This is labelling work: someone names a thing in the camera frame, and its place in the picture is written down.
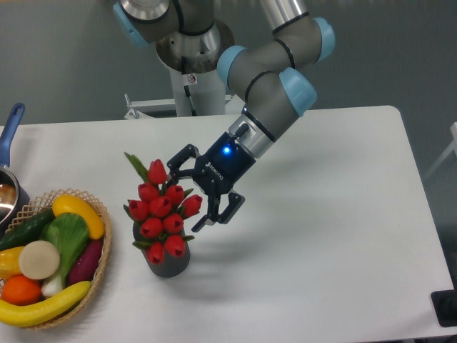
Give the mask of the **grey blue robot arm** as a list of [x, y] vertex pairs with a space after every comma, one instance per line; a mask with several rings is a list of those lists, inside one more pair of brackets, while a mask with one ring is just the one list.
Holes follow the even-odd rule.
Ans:
[[169, 181], [190, 178], [207, 196], [194, 226], [225, 224], [243, 204], [234, 184], [316, 100], [301, 68], [329, 56], [335, 35], [302, 1], [262, 1], [273, 41], [258, 49], [233, 42], [212, 1], [117, 1], [113, 11], [137, 46], [155, 44], [169, 70], [178, 116], [223, 114], [226, 93], [243, 100], [240, 117], [204, 154], [188, 145], [168, 163]]

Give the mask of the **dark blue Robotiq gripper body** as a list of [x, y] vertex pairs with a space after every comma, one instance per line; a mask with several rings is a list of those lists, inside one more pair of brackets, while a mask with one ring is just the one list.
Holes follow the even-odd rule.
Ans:
[[208, 197], [228, 194], [256, 160], [234, 138], [223, 133], [196, 159], [192, 179]]

